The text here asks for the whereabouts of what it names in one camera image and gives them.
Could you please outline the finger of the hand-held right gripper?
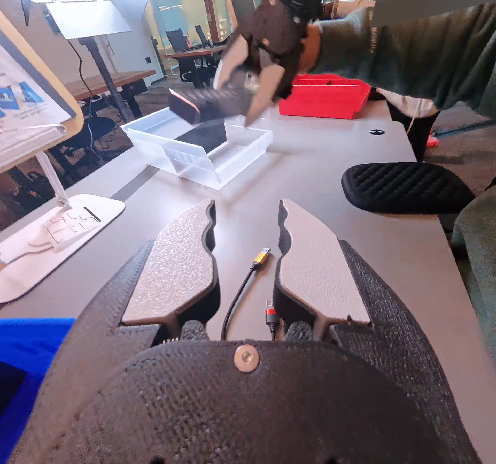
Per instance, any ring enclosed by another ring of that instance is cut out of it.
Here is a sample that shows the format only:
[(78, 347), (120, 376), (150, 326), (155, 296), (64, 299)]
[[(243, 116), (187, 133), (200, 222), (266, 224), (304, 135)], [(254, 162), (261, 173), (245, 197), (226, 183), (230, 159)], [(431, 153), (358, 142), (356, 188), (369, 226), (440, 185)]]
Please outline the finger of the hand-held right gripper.
[(245, 127), (250, 127), (272, 105), (285, 72), (286, 70), (278, 64), (263, 67), (259, 74), (253, 70), (245, 72)]
[(223, 53), (213, 81), (215, 91), (225, 88), (240, 88), (245, 85), (247, 71), (245, 61), (249, 56), (249, 46), (245, 38), (232, 40)]

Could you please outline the white stand base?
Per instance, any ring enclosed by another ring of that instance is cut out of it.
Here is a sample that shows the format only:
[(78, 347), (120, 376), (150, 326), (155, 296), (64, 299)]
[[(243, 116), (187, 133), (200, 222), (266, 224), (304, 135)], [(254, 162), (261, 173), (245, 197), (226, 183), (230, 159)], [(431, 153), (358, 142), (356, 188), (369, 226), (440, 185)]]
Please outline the white stand base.
[(1, 303), (31, 291), (125, 209), (125, 203), (92, 194), (69, 198), (1, 242)]

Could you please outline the person's right forearm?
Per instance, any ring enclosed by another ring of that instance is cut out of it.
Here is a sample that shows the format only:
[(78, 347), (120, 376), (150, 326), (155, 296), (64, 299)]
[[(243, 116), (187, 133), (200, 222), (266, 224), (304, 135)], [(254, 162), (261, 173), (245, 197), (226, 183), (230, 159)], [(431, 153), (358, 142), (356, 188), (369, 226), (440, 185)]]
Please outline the person's right forearm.
[(439, 110), (465, 102), (495, 118), (495, 2), (372, 26), (373, 8), (319, 21), (320, 54), (310, 74), (334, 74)]

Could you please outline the black office chair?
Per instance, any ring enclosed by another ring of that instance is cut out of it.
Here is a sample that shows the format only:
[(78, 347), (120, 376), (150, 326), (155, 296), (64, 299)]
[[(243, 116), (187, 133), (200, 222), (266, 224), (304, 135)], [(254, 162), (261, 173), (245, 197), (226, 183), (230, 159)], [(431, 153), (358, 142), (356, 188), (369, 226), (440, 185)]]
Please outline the black office chair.
[[(175, 53), (184, 53), (190, 49), (183, 31), (179, 28), (166, 32)], [(210, 86), (213, 68), (204, 61), (205, 56), (175, 58), (179, 64), (181, 82), (193, 83), (195, 88)]]

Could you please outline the blue plastic bin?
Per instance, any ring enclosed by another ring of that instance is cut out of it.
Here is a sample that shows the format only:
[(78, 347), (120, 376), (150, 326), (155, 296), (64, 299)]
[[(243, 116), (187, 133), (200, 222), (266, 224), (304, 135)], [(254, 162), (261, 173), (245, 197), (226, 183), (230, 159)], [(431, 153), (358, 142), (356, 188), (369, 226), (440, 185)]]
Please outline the blue plastic bin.
[(41, 384), (76, 318), (1, 319), (1, 463), (21, 437)]

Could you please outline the clear plastic bin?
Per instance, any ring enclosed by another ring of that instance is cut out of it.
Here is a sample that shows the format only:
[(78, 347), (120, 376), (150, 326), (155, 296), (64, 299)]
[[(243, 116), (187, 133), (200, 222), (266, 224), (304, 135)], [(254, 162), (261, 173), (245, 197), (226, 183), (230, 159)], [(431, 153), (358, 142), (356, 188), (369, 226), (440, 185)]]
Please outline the clear plastic bin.
[(169, 108), (121, 126), (146, 164), (219, 191), (262, 157), (273, 141), (270, 113), (250, 127), (245, 118), (223, 120), (227, 142), (206, 154), (202, 147), (176, 140), (194, 127)]

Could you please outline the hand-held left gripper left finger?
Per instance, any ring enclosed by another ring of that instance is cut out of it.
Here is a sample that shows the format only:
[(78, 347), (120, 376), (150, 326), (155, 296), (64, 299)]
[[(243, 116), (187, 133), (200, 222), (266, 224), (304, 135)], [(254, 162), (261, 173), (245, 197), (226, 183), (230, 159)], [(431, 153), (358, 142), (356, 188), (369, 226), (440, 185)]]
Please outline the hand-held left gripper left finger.
[(207, 323), (221, 303), (215, 200), (204, 199), (157, 235), (121, 317), (123, 326), (159, 325), (179, 338), (188, 322)]

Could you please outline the beige cloth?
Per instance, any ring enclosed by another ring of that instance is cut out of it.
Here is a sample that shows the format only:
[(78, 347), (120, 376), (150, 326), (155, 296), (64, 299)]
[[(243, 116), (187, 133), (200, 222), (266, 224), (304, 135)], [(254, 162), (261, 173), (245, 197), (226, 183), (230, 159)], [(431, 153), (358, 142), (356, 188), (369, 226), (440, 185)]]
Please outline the beige cloth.
[(434, 119), (440, 113), (440, 110), (434, 106), (430, 99), (402, 96), (381, 88), (376, 88), (376, 91), (387, 101), (393, 121), (408, 125), (413, 120)]

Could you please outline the long wooden desk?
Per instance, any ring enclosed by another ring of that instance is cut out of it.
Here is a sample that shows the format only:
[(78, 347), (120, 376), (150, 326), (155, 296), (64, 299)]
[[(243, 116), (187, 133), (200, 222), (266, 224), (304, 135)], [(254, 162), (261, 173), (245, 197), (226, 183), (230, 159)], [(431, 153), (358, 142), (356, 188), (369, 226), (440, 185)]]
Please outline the long wooden desk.
[(187, 51), (174, 52), (172, 54), (160, 53), (160, 57), (166, 61), (174, 59), (179, 64), (179, 77), (182, 83), (192, 83), (196, 89), (212, 85), (216, 73), (216, 65), (211, 63), (207, 66), (196, 66), (196, 61), (204, 61), (206, 58), (213, 58), (214, 55), (226, 50), (227, 45), (217, 45), (213, 47), (189, 49)]

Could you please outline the black USB hub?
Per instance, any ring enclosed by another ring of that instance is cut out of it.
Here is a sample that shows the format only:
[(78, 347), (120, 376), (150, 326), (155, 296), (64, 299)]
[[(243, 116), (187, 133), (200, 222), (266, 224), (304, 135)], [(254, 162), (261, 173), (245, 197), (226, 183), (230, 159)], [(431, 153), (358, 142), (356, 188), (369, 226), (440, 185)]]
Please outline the black USB hub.
[(245, 87), (169, 89), (169, 109), (190, 125), (245, 116), (253, 93)]

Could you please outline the black bin divider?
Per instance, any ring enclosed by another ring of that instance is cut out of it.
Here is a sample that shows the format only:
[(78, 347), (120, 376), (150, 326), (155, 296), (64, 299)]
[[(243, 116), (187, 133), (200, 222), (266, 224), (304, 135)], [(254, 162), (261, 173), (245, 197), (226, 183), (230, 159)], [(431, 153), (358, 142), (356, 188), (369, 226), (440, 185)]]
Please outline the black bin divider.
[(202, 147), (206, 154), (227, 142), (223, 120), (202, 123), (176, 138), (177, 141)]

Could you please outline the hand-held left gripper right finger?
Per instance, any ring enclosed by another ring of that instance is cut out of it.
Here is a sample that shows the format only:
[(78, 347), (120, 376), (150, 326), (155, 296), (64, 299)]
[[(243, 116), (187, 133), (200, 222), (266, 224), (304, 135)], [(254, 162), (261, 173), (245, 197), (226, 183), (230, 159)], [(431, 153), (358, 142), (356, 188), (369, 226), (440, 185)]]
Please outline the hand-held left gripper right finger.
[(321, 340), (336, 324), (370, 326), (371, 317), (343, 250), (343, 241), (290, 199), (278, 213), (279, 250), (272, 296), (284, 333), (306, 323)]

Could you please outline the red plastic bin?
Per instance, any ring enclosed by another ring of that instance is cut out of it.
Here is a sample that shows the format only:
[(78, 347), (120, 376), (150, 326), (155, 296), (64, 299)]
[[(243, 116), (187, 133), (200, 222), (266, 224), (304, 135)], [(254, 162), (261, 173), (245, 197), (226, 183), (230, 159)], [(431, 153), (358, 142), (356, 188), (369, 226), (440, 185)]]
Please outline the red plastic bin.
[(285, 116), (352, 120), (369, 99), (371, 87), (332, 74), (302, 74), (294, 78), (291, 94), (278, 103)]

